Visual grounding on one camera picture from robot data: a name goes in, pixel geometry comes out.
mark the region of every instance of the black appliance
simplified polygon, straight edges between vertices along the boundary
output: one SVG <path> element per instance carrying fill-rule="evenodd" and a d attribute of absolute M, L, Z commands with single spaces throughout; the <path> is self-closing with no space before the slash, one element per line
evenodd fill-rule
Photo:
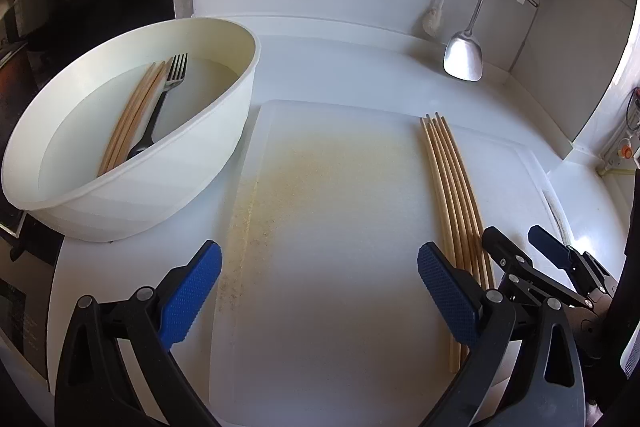
<path fill-rule="evenodd" d="M 37 92 L 73 60 L 121 33 L 189 16 L 191 0 L 0 0 L 0 162 Z M 63 236 L 0 191 L 0 334 L 47 378 L 47 313 Z"/>

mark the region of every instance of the fork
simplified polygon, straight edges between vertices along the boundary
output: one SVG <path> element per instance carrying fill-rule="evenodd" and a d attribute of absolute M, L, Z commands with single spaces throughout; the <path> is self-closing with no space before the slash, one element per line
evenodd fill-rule
<path fill-rule="evenodd" d="M 158 121 L 158 116 L 160 115 L 162 104 L 164 103 L 166 94 L 175 87 L 180 86 L 180 84 L 184 80 L 184 76 L 187 71 L 187 56 L 187 53 L 174 55 L 174 60 L 172 60 L 171 63 L 171 69 L 169 69 L 169 74 L 167 75 L 166 82 L 164 83 L 164 87 L 162 88 L 162 93 L 160 93 L 160 98 L 158 98 L 156 107 L 154 107 L 154 111 L 153 113 L 151 113 L 151 118 L 149 118 L 149 122 L 146 124 L 145 133 L 142 135 L 142 138 L 140 138 L 140 141 L 136 143 L 129 151 L 127 160 L 132 159 L 133 156 L 137 156 L 154 144 L 151 135 L 153 134 L 154 128 L 156 127 L 156 121 Z"/>

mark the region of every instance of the cable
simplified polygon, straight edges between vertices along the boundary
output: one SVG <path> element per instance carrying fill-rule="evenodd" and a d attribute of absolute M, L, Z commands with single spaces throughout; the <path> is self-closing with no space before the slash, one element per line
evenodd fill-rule
<path fill-rule="evenodd" d="M 638 125 L 636 125 L 635 127 L 631 127 L 631 125 L 629 124 L 629 107 L 631 107 L 631 102 L 633 102 L 634 96 L 638 95 L 636 91 L 638 91 L 637 87 L 631 92 L 631 96 L 629 97 L 629 102 L 626 104 L 625 123 L 626 123 L 626 127 L 631 132 L 636 132 L 637 130 L 640 129 L 640 121 L 638 122 Z"/>

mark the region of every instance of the black fork handle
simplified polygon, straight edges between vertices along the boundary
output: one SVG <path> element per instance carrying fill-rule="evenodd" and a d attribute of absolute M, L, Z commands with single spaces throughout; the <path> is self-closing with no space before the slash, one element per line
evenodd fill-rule
<path fill-rule="evenodd" d="M 168 91 L 163 90 L 160 94 L 160 98 L 158 98 L 158 102 L 156 102 L 156 107 L 154 107 L 154 111 L 153 113 L 151 113 L 151 118 L 149 118 L 149 122 L 146 124 L 145 134 L 142 135 L 140 141 L 136 143 L 129 151 L 127 160 L 132 159 L 134 156 L 137 156 L 154 144 L 151 135 L 153 134 L 154 128 L 156 127 L 156 121 L 158 121 L 158 116 L 160 115 L 160 110 L 162 109 L 162 104 L 164 103 L 164 99 L 166 98 L 167 93 Z"/>

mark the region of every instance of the metal spatula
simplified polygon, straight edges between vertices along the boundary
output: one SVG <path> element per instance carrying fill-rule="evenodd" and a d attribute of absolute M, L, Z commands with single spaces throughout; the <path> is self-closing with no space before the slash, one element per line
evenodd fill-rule
<path fill-rule="evenodd" d="M 476 82 L 482 77 L 482 50 L 471 33 L 482 1 L 478 0 L 469 26 L 452 36 L 444 54 L 444 70 L 461 80 Z"/>

